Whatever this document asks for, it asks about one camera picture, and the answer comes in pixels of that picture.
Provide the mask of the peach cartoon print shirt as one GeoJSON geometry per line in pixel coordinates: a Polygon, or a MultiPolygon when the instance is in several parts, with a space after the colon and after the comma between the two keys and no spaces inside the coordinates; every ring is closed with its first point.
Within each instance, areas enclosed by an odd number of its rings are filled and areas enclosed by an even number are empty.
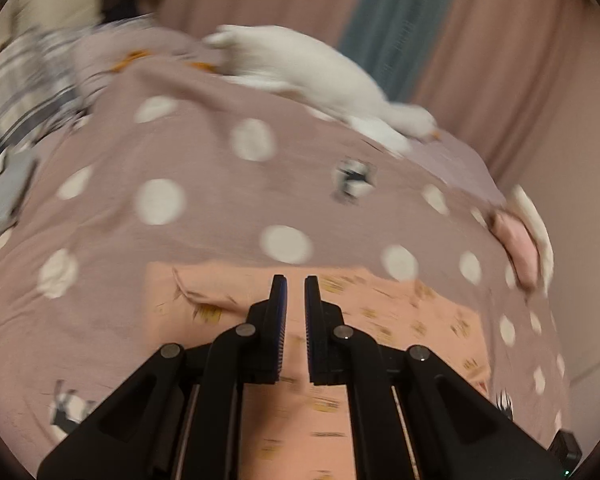
{"type": "Polygon", "coordinates": [[[324,304],[340,311],[325,324],[329,356],[339,358],[345,325],[377,344],[406,350],[421,344],[437,353],[483,396],[491,367],[480,316],[420,280],[397,282],[364,268],[249,268],[227,262],[151,262],[144,274],[147,341],[152,347],[209,344],[245,322],[250,307],[268,298],[275,275],[288,284],[279,381],[243,390],[241,479],[352,479],[355,476],[347,389],[317,386],[309,356],[318,340],[306,325],[305,281],[315,276],[324,304]]]}

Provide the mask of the mauve polka dot bedspread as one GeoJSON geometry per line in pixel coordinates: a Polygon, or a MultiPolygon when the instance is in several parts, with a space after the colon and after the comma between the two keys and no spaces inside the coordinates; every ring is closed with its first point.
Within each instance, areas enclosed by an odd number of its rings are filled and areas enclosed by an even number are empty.
{"type": "Polygon", "coordinates": [[[0,436],[28,472],[161,344],[196,347],[289,282],[280,382],[245,408],[245,479],[350,479],[345,392],[306,374],[303,282],[381,344],[426,344],[542,444],[570,422],[542,292],[486,220],[503,197],[449,134],[397,158],[297,102],[183,61],[163,28],[82,41],[88,73],[132,47],[83,125],[50,134],[0,237],[0,436]]]}

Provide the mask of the pink curtain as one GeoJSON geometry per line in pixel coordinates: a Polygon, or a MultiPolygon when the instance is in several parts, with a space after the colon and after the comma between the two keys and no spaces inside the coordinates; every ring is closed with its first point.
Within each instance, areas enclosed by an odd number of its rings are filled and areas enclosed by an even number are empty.
{"type": "MultiPolygon", "coordinates": [[[[358,0],[162,0],[162,24],[202,37],[220,24],[283,25],[334,47],[358,0]]],[[[524,170],[580,47],[588,0],[452,0],[405,102],[474,148],[498,185],[524,170]]]]}

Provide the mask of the plaid grey blanket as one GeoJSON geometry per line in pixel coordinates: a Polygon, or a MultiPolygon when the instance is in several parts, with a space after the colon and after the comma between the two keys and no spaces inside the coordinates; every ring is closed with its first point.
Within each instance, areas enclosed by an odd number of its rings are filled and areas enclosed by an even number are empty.
{"type": "Polygon", "coordinates": [[[24,32],[0,52],[0,154],[63,126],[82,108],[74,48],[79,40],[118,28],[145,28],[150,15],[106,25],[24,32]]]}

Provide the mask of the white goose plush toy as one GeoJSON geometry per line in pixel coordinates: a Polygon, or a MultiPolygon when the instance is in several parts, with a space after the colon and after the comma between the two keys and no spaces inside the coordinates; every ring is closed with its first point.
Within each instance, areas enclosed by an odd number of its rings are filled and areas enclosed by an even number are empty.
{"type": "Polygon", "coordinates": [[[202,42],[222,53],[226,80],[295,99],[396,157],[408,153],[411,139],[439,137],[426,108],[391,102],[361,66],[321,40],[277,25],[221,25],[202,42]]]}

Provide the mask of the teal curtain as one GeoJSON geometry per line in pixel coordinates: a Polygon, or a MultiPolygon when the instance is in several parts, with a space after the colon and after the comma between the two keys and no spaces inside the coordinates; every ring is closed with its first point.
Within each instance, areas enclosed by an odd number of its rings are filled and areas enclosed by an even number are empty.
{"type": "Polygon", "coordinates": [[[452,0],[358,0],[338,50],[393,102],[411,96],[452,0]]]}

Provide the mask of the grey pillow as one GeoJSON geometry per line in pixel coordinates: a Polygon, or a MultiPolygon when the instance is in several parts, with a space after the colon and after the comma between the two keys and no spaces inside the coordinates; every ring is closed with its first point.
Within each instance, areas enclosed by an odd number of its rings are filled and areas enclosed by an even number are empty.
{"type": "Polygon", "coordinates": [[[32,29],[48,32],[98,25],[101,6],[102,0],[14,0],[11,31],[21,36],[32,29]]]}

